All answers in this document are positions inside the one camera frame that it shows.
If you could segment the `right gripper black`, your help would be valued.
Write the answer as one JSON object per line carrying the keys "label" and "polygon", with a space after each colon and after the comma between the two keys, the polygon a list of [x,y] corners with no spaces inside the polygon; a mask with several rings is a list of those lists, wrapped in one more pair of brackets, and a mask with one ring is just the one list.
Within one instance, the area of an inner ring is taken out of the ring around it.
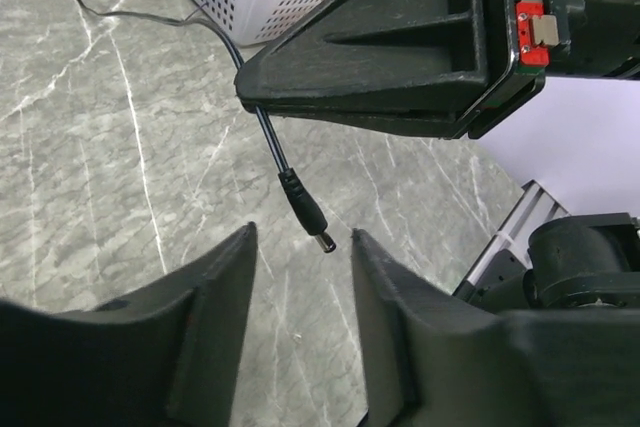
{"label": "right gripper black", "polygon": [[550,77],[639,78],[639,0],[484,2],[488,50],[483,0],[324,0],[246,62],[237,95],[331,122],[452,121],[474,103],[478,139]]}

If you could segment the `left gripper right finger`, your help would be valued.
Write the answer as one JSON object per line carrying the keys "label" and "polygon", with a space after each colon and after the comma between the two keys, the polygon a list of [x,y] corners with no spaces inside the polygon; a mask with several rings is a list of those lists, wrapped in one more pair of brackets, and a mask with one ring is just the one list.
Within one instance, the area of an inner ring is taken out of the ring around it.
{"label": "left gripper right finger", "polygon": [[502,426],[501,317],[435,287],[352,233],[364,426]]}

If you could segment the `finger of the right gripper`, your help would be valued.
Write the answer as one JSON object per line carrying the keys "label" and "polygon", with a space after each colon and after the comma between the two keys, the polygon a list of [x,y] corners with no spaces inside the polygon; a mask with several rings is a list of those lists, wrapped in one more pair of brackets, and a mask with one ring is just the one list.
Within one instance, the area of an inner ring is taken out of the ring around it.
{"label": "finger of the right gripper", "polygon": [[468,132],[466,125],[429,117],[308,111],[272,111],[272,115],[346,125],[401,137],[460,139]]}

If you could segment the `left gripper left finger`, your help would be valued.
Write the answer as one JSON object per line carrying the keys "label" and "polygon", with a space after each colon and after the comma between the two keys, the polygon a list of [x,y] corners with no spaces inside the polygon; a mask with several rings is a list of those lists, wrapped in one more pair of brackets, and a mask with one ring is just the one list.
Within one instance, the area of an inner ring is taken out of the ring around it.
{"label": "left gripper left finger", "polygon": [[56,318],[56,392],[78,426],[225,426],[253,289],[258,232],[92,310]]}

